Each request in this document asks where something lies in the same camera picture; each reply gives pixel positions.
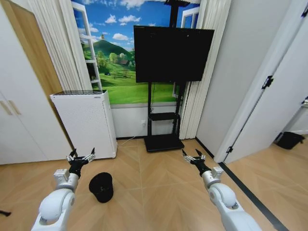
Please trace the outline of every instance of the green grass field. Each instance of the green grass field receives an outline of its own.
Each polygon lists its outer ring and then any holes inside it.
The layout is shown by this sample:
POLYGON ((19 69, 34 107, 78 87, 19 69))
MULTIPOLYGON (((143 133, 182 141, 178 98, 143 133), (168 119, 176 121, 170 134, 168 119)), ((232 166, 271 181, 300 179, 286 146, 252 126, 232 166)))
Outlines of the green grass field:
MULTIPOLYGON (((108 90, 111 104, 146 103, 148 101, 148 84, 136 83, 136 72, 127 66, 106 61, 106 69, 100 71, 100 78, 104 90, 108 90)), ((173 84, 156 83, 154 102, 173 102, 173 84)))

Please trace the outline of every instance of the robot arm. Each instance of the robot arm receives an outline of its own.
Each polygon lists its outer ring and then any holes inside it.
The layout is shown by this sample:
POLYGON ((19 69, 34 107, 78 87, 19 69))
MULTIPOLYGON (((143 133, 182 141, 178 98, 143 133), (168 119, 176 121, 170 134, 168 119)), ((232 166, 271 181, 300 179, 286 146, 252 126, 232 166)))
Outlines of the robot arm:
POLYGON ((95 158, 94 148, 90 155, 78 157, 76 149, 67 157, 70 169, 58 169, 54 173, 56 190, 50 193, 39 206, 38 217, 32 231, 65 231, 69 213, 75 201, 75 190, 81 168, 95 158))
POLYGON ((186 161, 196 165, 203 178, 205 188, 208 191, 210 200, 217 207, 223 226, 226 231, 260 231, 261 228, 256 221, 244 211, 237 201, 234 191, 225 184, 220 183, 220 176, 223 173, 221 167, 214 167, 212 170, 205 165, 205 156, 196 149, 199 156, 191 157, 184 150, 183 156, 186 161))

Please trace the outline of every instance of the black floor trim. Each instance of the black floor trim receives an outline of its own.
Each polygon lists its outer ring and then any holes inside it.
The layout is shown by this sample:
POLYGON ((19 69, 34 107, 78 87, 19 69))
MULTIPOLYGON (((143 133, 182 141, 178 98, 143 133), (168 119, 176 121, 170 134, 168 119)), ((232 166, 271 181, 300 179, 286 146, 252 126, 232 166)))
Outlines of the black floor trim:
POLYGON ((214 155, 210 152, 210 150, 208 150, 207 147, 205 147, 204 144, 197 137, 195 139, 206 150, 207 154, 209 154, 214 159, 214 155))
POLYGON ((117 140, 129 140, 129 139, 143 139, 144 137, 146 137, 146 136, 135 136, 135 137, 133 137, 133 136, 127 136, 127 137, 117 137, 116 139, 117 140))
MULTIPOLYGON (((196 137, 198 143, 206 150, 206 152, 213 158, 214 155, 204 146, 204 144, 196 137)), ((255 206, 263 213, 263 215, 272 223, 274 228, 279 231, 288 231, 288 229, 278 220, 278 218, 254 195, 249 188, 224 164, 219 163, 222 169, 229 175, 229 177, 239 186, 245 195, 255 204, 255 206)))

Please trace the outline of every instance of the cloud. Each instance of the cloud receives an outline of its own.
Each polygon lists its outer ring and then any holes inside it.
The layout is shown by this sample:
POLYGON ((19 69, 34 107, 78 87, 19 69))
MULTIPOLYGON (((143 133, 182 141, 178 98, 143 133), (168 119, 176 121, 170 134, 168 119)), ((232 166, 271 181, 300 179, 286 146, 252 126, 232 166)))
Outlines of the cloud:
MULTIPOLYGON (((97 42, 97 41, 102 40, 102 38, 101 38, 101 36, 91 35, 91 40, 92 40, 92 42, 97 42)), ((81 43, 83 43, 83 44, 88 44, 89 42, 88 42, 87 39, 83 39, 83 38, 82 38, 82 39, 81 39, 81 43)))
POLYGON ((121 23, 129 23, 129 22, 139 22, 141 17, 136 18, 136 16, 130 15, 130 16, 124 16, 123 18, 119 19, 119 22, 121 23))
POLYGON ((93 24, 94 25, 99 25, 99 26, 105 26, 106 25, 105 23, 97 23, 97 22, 94 22, 93 24))
POLYGON ((110 15, 109 18, 105 21, 106 23, 116 23, 116 16, 115 15, 110 15))
POLYGON ((82 0, 82 4, 89 5, 91 3, 95 3, 97 0, 82 0))
POLYGON ((122 48, 124 48, 127 51, 131 51, 131 47, 122 47, 122 48))
POLYGON ((98 32, 98 29, 93 27, 93 24, 92 23, 89 23, 89 27, 90 27, 90 31, 91 32, 98 32))
POLYGON ((95 36, 95 35, 92 35, 91 39, 92 39, 92 42, 98 42, 102 40, 101 36, 95 36))
POLYGON ((145 0, 121 0, 120 5, 126 6, 126 8, 129 10, 133 7, 140 7, 145 0))
POLYGON ((78 28, 78 32, 80 34, 84 34, 86 32, 86 29, 85 28, 78 28))
POLYGON ((127 36, 119 34, 119 33, 114 34, 112 38, 116 40, 128 40, 127 36))
POLYGON ((108 5, 113 5, 114 7, 116 6, 116 0, 113 0, 113 1, 109 1, 108 2, 108 5))

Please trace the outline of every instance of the white curtain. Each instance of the white curtain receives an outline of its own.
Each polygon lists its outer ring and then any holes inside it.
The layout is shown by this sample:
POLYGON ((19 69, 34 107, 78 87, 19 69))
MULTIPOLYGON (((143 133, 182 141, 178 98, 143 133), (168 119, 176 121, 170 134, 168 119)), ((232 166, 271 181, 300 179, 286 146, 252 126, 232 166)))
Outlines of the white curtain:
POLYGON ((63 90, 91 90, 70 0, 28 0, 63 90))
POLYGON ((230 5, 231 0, 201 0, 197 28, 213 29, 215 32, 202 80, 186 84, 181 111, 181 140, 196 137, 230 5))

